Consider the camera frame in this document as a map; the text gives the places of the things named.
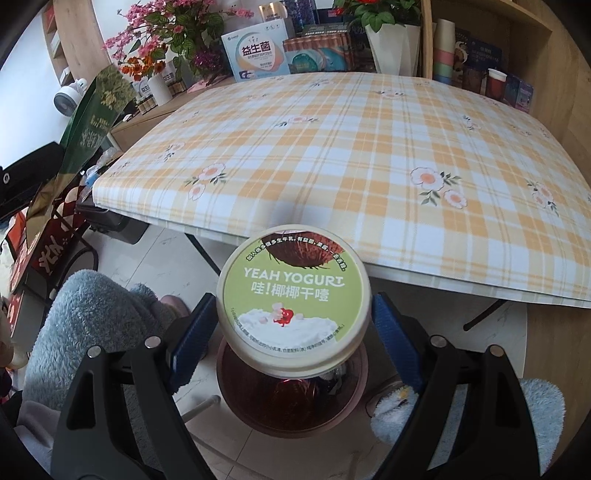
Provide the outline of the dark red trash bin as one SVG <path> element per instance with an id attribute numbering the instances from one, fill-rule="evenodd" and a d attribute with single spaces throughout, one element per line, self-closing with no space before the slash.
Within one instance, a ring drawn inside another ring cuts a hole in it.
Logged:
<path id="1" fill-rule="evenodd" d="M 358 406 L 369 377 L 367 349 L 309 379 L 279 379 L 250 368 L 222 341 L 216 359 L 219 390 L 231 412 L 260 433 L 296 439 L 328 431 Z"/>

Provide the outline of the dark green card box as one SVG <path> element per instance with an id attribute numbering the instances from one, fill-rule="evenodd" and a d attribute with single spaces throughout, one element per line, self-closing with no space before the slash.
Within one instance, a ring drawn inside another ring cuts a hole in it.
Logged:
<path id="1" fill-rule="evenodd" d="M 329 23 L 317 25 L 305 25 L 301 37 L 346 34 L 349 32 L 348 23 Z"/>

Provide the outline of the red black printed box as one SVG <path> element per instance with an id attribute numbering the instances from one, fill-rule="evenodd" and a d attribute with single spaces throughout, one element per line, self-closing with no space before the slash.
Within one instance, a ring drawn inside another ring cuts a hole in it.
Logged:
<path id="1" fill-rule="evenodd" d="M 7 318 L 12 330 L 25 300 L 37 300 L 42 307 L 48 305 L 49 294 L 62 282 L 66 261 L 87 227 L 79 213 L 56 214 L 30 247 L 22 243 L 9 283 Z"/>

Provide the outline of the red rose bouquet white vase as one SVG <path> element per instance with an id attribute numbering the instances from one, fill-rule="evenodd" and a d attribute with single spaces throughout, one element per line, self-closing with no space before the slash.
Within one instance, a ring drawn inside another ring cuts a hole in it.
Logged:
<path id="1" fill-rule="evenodd" d="M 353 15 L 366 31 L 380 74 L 414 77 L 418 73 L 422 3 L 415 0 L 337 0 L 339 14 Z"/>

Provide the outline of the red cup on shelf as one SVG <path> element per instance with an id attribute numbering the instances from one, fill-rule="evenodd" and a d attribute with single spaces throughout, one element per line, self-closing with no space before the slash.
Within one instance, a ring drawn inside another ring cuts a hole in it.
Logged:
<path id="1" fill-rule="evenodd" d="M 497 69 L 489 68 L 487 75 L 486 96 L 502 101 L 506 89 L 507 75 Z"/>

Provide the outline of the dark blue glitter box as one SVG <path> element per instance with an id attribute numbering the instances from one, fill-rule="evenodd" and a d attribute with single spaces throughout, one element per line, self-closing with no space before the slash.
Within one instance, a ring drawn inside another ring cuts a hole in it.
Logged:
<path id="1" fill-rule="evenodd" d="M 305 25 L 315 24 L 314 0 L 283 0 L 283 4 L 294 26 L 304 28 Z"/>

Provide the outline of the fluffy blue left slipper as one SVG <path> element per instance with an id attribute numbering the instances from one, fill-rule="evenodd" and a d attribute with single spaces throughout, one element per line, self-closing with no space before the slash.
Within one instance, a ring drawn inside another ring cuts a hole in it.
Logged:
<path id="1" fill-rule="evenodd" d="M 175 319 L 176 313 L 142 284 L 125 289 L 93 270 L 71 275 L 54 299 L 26 366 L 14 430 L 29 453 L 49 467 L 60 411 L 90 347 L 126 351 L 162 335 Z"/>

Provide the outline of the pink teal packaged box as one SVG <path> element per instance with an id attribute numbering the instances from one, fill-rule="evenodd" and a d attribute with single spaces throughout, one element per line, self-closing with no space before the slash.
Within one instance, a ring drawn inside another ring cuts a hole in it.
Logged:
<path id="1" fill-rule="evenodd" d="M 351 40 L 345 33 L 287 39 L 283 50 L 291 74 L 346 72 L 355 66 Z"/>

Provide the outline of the stacked pastel cups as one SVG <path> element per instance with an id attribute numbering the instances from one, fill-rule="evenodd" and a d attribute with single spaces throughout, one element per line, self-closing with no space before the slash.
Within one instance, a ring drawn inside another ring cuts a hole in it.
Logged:
<path id="1" fill-rule="evenodd" d="M 434 33 L 433 78 L 448 85 L 452 84 L 455 42 L 455 23 L 440 18 L 436 23 Z"/>

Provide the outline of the green brown snack packet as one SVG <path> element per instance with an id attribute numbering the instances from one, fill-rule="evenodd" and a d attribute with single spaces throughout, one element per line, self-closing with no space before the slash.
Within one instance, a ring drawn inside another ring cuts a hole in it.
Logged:
<path id="1" fill-rule="evenodd" d="M 91 82 L 59 142 L 63 150 L 60 168 L 40 188 L 27 210 L 28 247 L 44 230 L 56 198 L 97 152 L 116 119 L 134 98 L 131 83 L 114 65 L 104 68 Z"/>

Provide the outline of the yogurt cup green lid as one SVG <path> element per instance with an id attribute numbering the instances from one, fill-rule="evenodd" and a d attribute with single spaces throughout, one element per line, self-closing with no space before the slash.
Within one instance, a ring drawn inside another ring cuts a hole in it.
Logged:
<path id="1" fill-rule="evenodd" d="M 216 288 L 218 322 L 243 363 L 280 379 L 324 375 L 358 350 L 370 281 L 356 251 L 317 227 L 280 225 L 233 251 Z"/>

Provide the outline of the light blue probiotic box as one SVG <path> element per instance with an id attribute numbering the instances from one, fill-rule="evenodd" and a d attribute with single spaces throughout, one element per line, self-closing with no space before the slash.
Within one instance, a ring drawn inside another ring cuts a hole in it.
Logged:
<path id="1" fill-rule="evenodd" d="M 236 82 L 288 75 L 283 42 L 293 37 L 289 19 L 276 19 L 245 27 L 221 36 Z"/>

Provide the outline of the wooden shelf unit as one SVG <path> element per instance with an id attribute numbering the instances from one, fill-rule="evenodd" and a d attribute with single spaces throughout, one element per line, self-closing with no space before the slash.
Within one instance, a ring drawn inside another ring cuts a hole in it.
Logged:
<path id="1" fill-rule="evenodd" d="M 530 114 L 563 144 L 590 143 L 590 63 L 544 1 L 425 1 L 424 19 L 450 20 L 502 49 L 502 69 L 534 87 Z"/>

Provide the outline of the orange flowers white vase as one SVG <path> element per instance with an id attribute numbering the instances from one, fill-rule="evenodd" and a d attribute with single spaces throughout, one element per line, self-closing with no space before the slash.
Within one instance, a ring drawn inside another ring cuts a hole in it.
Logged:
<path id="1" fill-rule="evenodd" d="M 128 58 L 119 65 L 119 70 L 131 79 L 137 103 L 151 97 L 157 106 L 161 106 L 172 100 L 172 94 L 162 75 L 165 67 L 164 60 L 153 60 L 150 56 L 145 56 Z"/>

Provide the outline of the yellow plaid floral tablecloth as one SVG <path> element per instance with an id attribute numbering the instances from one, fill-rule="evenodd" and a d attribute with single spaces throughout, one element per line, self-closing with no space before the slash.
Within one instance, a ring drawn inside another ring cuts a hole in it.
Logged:
<path id="1" fill-rule="evenodd" d="M 590 304 L 590 188 L 534 117 L 442 83 L 315 73 L 201 92 L 94 184 L 95 203 L 239 244 L 304 224 L 374 275 Z"/>

